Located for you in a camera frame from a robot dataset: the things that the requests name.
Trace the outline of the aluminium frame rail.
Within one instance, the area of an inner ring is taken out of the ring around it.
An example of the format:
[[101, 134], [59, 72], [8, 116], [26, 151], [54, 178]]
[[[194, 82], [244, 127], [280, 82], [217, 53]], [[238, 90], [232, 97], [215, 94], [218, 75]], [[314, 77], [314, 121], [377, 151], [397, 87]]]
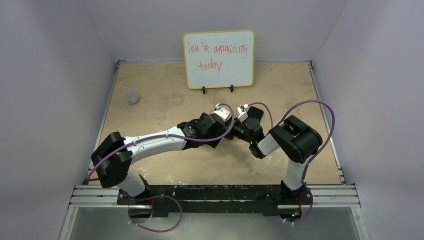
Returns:
[[[361, 203], [355, 185], [310, 185], [313, 194], [313, 207], [349, 208], [353, 215], [354, 226], [360, 240], [368, 240]], [[119, 190], [116, 187], [102, 188], [100, 185], [76, 185], [71, 194], [68, 210], [60, 239], [69, 240], [81, 208], [128, 208], [117, 204]]]

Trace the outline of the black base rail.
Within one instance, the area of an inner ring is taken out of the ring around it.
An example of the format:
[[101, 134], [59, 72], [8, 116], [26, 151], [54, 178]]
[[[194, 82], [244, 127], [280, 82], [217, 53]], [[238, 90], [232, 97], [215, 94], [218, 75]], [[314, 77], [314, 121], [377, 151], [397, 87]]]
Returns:
[[282, 219], [299, 218], [302, 207], [312, 202], [310, 189], [295, 191], [282, 184], [271, 185], [150, 185], [131, 197], [118, 191], [117, 204], [152, 207], [153, 217], [170, 213], [261, 214]]

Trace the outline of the white board with yellow frame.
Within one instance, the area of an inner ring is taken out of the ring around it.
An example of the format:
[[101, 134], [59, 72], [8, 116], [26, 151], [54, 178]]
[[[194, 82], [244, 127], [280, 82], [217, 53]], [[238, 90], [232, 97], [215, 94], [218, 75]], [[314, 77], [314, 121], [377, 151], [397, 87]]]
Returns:
[[189, 89], [248, 87], [253, 84], [253, 30], [187, 32], [182, 40]]

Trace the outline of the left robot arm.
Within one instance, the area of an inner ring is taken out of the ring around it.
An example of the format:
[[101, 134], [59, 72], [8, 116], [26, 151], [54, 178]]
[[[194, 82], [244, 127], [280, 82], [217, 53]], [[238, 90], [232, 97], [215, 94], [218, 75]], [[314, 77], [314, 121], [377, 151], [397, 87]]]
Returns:
[[149, 199], [148, 183], [134, 173], [131, 164], [139, 160], [172, 151], [195, 149], [203, 145], [215, 148], [231, 123], [225, 109], [179, 123], [168, 130], [144, 136], [122, 136], [110, 133], [91, 155], [97, 181], [105, 188], [118, 187], [138, 205]]

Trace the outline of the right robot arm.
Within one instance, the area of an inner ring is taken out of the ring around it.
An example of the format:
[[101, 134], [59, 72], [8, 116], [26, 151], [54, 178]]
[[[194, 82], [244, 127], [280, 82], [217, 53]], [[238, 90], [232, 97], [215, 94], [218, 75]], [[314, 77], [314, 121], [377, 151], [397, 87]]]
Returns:
[[236, 120], [234, 127], [225, 137], [240, 139], [249, 144], [251, 154], [259, 159], [281, 149], [288, 157], [287, 169], [280, 183], [280, 196], [288, 204], [294, 203], [305, 190], [304, 170], [307, 161], [314, 157], [323, 144], [321, 135], [294, 115], [264, 133], [261, 120], [247, 117]]

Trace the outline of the black whiteboard stand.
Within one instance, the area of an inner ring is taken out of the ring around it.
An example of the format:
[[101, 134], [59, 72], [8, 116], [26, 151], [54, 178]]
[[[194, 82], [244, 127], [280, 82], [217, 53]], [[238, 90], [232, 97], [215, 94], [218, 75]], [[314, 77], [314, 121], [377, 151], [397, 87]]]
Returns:
[[202, 86], [201, 87], [201, 91], [202, 91], [202, 93], [204, 95], [209, 90], [223, 90], [223, 89], [228, 89], [231, 93], [233, 93], [234, 92], [234, 89], [235, 89], [235, 86], [234, 85], [229, 85], [229, 86], [219, 86], [219, 87], [205, 87], [205, 86]]

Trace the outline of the black phone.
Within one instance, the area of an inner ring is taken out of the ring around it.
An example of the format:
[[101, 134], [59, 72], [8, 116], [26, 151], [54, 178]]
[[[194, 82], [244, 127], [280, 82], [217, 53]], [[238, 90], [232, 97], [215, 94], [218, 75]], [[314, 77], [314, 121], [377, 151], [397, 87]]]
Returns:
[[264, 115], [264, 111], [260, 108], [251, 106], [249, 107], [247, 111], [247, 115], [248, 115], [248, 118], [253, 118], [253, 119], [257, 119], [258, 121], [261, 121]]

